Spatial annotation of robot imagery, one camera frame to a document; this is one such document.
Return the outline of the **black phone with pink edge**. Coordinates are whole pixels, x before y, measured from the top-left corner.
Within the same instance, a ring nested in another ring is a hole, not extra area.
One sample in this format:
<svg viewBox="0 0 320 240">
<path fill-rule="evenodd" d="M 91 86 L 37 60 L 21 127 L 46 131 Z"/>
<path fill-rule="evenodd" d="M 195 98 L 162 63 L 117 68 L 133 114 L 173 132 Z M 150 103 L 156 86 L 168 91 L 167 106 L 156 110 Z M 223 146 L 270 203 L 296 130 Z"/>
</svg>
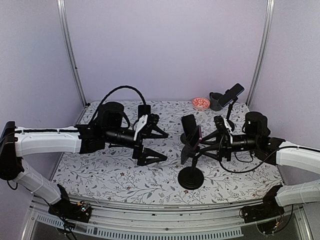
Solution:
<svg viewBox="0 0 320 240">
<path fill-rule="evenodd" d="M 186 138 L 186 144 L 192 150 L 195 150 L 201 141 L 202 141 L 202 130 L 201 130 L 201 126 L 197 125 L 193 133 Z"/>
</svg>

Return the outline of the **black round-base phone stand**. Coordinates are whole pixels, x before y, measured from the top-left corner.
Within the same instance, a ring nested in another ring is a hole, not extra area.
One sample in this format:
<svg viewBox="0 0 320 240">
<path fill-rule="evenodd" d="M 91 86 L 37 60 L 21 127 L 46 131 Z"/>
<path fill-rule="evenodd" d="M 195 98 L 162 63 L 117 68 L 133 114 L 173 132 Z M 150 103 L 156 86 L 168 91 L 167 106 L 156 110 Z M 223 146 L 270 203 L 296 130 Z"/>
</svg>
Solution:
<svg viewBox="0 0 320 240">
<path fill-rule="evenodd" d="M 184 165 L 189 158 L 192 158 L 191 166 L 184 167 L 178 174 L 179 185 L 186 190 L 199 189 L 204 183 L 204 174 L 197 168 L 198 159 L 202 156 L 200 148 L 195 149 L 186 143 L 181 151 L 180 163 Z"/>
</svg>

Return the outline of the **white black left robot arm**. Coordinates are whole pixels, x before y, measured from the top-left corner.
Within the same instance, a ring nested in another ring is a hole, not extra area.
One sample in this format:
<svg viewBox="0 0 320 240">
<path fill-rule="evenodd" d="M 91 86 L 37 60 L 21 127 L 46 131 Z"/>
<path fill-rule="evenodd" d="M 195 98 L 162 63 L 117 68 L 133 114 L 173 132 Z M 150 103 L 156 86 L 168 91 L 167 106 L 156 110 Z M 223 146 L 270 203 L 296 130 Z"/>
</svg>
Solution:
<svg viewBox="0 0 320 240">
<path fill-rule="evenodd" d="M 44 153 L 90 154 L 105 146 L 133 150 L 132 158 L 138 166 L 163 162 L 167 157 L 145 148 L 145 139 L 166 139 L 168 134 L 158 127 L 159 116 L 151 106 L 138 106 L 135 128 L 123 126 L 128 121 L 124 106 L 115 101 L 100 104 L 91 121 L 65 128 L 28 129 L 6 123 L 0 137 L 0 178 L 22 185 L 31 194 L 44 199 L 49 213 L 61 219 L 88 223 L 92 208 L 87 202 L 72 203 L 60 184 L 55 184 L 35 171 L 24 157 Z"/>
</svg>

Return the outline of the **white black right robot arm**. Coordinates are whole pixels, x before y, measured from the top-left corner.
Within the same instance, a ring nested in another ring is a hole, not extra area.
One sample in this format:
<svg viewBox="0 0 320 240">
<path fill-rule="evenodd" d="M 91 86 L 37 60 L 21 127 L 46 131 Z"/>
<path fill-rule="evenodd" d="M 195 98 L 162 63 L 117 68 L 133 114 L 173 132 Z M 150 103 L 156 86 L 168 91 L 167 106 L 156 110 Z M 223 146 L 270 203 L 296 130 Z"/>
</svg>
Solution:
<svg viewBox="0 0 320 240">
<path fill-rule="evenodd" d="M 270 137 L 268 119 L 260 112 L 246 113 L 243 133 L 238 135 L 229 132 L 221 116 L 216 116 L 214 123 L 216 131 L 205 139 L 215 138 L 216 141 L 201 148 L 199 156 L 221 162 L 223 158 L 230 160 L 232 153 L 250 151 L 262 164 L 294 167 L 315 174 L 320 172 L 320 151 L 282 138 Z M 319 200 L 319 180 L 296 185 L 279 184 L 264 195 L 261 204 L 244 206 L 239 213 L 245 223 L 252 223 L 283 215 L 285 206 L 316 203 Z"/>
</svg>

